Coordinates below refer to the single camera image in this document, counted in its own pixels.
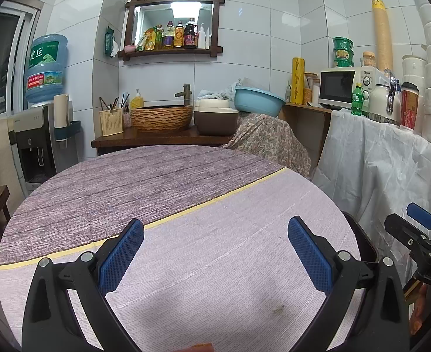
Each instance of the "green soda bottle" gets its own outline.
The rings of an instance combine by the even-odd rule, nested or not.
[[[363,105],[364,93],[362,93],[362,84],[356,83],[355,90],[352,92],[352,107],[350,109],[350,112],[354,115],[361,115]]]

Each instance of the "yellow paper roll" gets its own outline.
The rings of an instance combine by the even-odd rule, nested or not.
[[[292,59],[292,92],[290,102],[303,103],[303,88],[305,79],[305,60],[295,57]]]
[[[375,20],[375,36],[377,38],[378,69],[393,71],[393,47],[391,31],[383,0],[372,0],[373,17]]]

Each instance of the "blue water bottle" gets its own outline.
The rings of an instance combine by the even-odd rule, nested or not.
[[[25,83],[28,102],[46,102],[62,93],[66,62],[67,38],[63,35],[44,35],[33,41]]]

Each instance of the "blue gripper pad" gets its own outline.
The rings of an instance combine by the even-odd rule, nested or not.
[[[416,203],[411,203],[408,205],[407,213],[410,218],[413,218],[422,226],[425,226],[428,230],[431,230],[431,214],[421,208]]]
[[[144,226],[135,220],[101,265],[98,289],[103,296],[116,290],[144,240]]]
[[[290,219],[287,233],[313,285],[328,295],[333,289],[333,271],[328,261],[295,217]]]

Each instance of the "woven sink bowl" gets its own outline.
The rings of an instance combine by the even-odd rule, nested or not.
[[[177,131],[189,127],[192,106],[151,106],[130,111],[132,125],[139,131]]]

